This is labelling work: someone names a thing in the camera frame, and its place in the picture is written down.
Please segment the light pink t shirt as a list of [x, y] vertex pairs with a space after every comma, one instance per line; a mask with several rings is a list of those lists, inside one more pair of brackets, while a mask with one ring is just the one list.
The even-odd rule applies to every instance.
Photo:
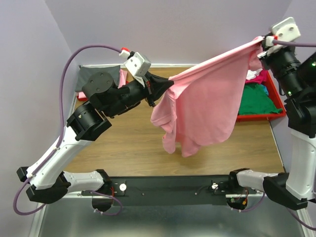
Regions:
[[229, 50], [169, 78], [174, 84], [154, 107], [151, 123], [165, 131], [162, 145], [183, 157], [226, 141], [235, 126], [249, 70], [260, 69], [263, 37]]

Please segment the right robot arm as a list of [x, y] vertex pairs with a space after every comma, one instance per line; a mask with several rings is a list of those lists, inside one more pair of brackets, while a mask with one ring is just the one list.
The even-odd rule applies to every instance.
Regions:
[[265, 36], [263, 51], [258, 55], [286, 96], [284, 106], [292, 136], [290, 172], [269, 174], [244, 168], [229, 174], [233, 189], [262, 191], [270, 200], [292, 210], [316, 201], [316, 55], [301, 63], [295, 48], [303, 46], [314, 45]]

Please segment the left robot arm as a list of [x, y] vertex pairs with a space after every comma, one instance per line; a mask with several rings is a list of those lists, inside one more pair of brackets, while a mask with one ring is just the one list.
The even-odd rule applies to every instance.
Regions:
[[93, 74], [82, 91], [88, 101], [80, 105], [67, 119], [64, 133], [48, 150], [49, 159], [42, 157], [30, 167], [17, 170], [21, 181], [29, 184], [26, 194], [30, 201], [51, 204], [68, 193], [100, 191], [106, 193], [112, 184], [102, 169], [90, 173], [70, 173], [64, 169], [85, 147], [111, 127], [109, 119], [135, 108], [142, 100], [154, 107], [174, 83], [146, 72], [137, 80], [118, 87], [113, 77], [102, 71]]

